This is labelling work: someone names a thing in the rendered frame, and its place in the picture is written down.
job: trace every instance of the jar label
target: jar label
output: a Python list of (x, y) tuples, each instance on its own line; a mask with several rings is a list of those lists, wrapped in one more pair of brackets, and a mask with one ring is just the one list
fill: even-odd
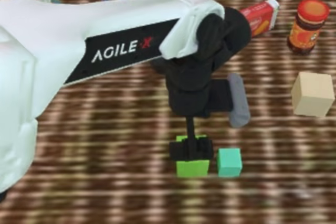
[(320, 29), (314, 31), (307, 31), (298, 26), (294, 22), (292, 30), (289, 35), (289, 40), (293, 46), (308, 49), (316, 44), (316, 40), (320, 35)]

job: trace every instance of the robotic arm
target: robotic arm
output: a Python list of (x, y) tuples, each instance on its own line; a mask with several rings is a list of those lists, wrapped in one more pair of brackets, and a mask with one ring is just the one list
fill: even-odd
[(36, 117), (63, 86), (162, 57), (175, 113), (190, 122), (232, 111), (233, 93), (224, 103), (210, 95), (228, 84), (213, 84), (211, 73), (249, 42), (250, 32), (238, 11), (226, 12), (227, 21), (214, 0), (0, 0), (0, 193), (29, 169)]

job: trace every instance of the white robot casing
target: white robot casing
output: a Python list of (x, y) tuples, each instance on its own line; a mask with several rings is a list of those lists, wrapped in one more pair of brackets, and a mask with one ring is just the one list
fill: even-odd
[(196, 30), (210, 13), (224, 18), (223, 6), (214, 0), (0, 0), (0, 193), (32, 164), (36, 117), (82, 60), (87, 38), (178, 19), (157, 57), (185, 57), (197, 51)]

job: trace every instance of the white robotic arm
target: white robotic arm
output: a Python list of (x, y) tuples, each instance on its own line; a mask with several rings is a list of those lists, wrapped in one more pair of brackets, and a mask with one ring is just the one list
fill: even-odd
[(61, 87), (193, 54), (209, 14), (224, 18), (224, 8), (214, 0), (0, 0), (0, 193), (29, 169), (35, 118)]

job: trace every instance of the plaid tablecloth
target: plaid tablecloth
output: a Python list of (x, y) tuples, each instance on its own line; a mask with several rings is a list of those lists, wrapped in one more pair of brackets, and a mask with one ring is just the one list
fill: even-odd
[[(234, 8), (259, 1), (220, 0)], [(239, 178), (218, 178), (215, 161), (206, 178), (176, 178), (167, 147), (185, 134), (184, 119), (170, 112), (164, 79), (144, 63), (59, 91), (39, 118), (31, 169), (0, 205), (0, 223), (336, 223), (336, 110), (299, 117), (290, 101), (299, 71), (336, 77), (336, 9), (313, 53), (297, 57), (286, 36), (300, 0), (278, 1), (274, 30), (215, 74), (242, 75), (251, 123), (231, 129), (224, 114), (196, 121), (215, 150), (241, 148)]]

